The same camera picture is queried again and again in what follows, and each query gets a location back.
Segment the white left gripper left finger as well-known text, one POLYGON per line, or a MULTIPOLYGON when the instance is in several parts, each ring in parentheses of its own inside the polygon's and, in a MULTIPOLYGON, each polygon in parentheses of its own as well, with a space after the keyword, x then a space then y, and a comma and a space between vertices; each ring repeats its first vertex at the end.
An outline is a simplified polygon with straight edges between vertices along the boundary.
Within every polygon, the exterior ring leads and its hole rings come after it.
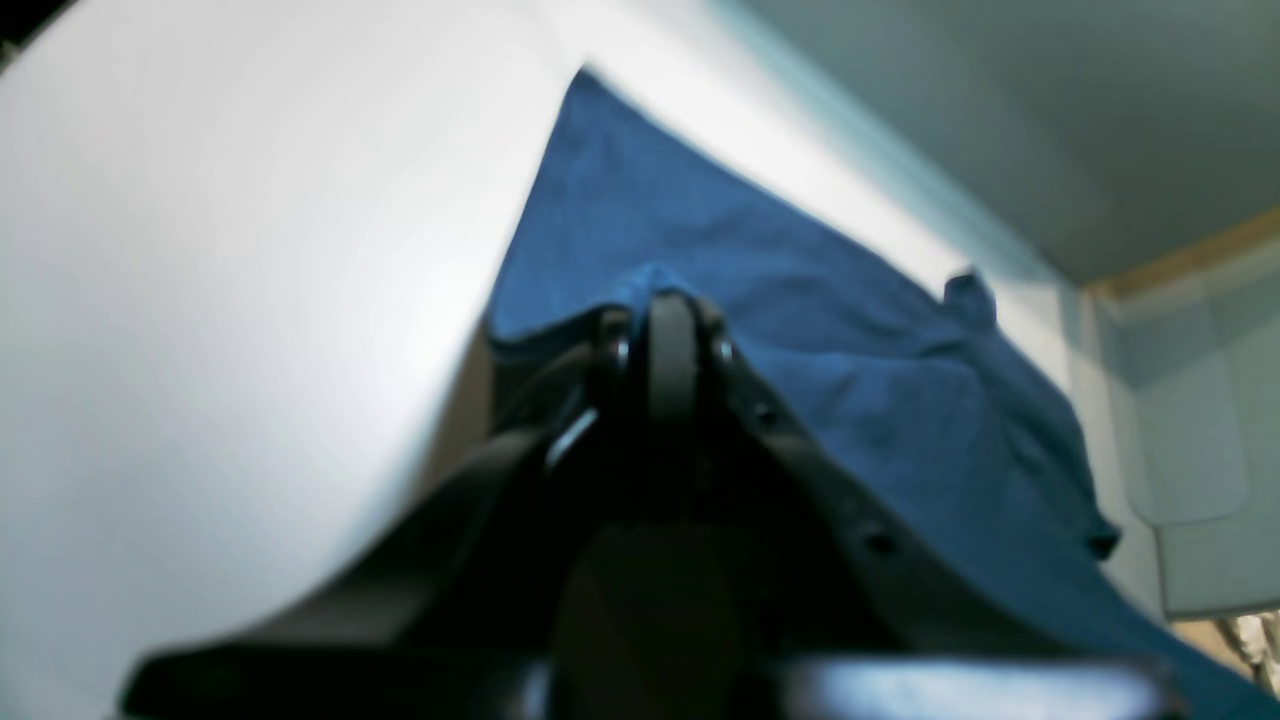
POLYGON ((681 523, 681 299, 589 313, 370 550, 215 644, 156 653, 127 719, 602 719, 636 670, 604 577, 681 523))

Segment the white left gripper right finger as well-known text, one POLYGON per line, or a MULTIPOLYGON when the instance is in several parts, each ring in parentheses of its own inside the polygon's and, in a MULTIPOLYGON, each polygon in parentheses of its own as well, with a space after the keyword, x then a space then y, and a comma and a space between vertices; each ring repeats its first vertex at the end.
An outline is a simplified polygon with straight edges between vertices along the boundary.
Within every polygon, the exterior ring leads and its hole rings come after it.
POLYGON ((1169 674, 1032 628, 841 470, 709 304, 660 296, 660 447, 730 559, 730 719, 1184 719, 1169 674))

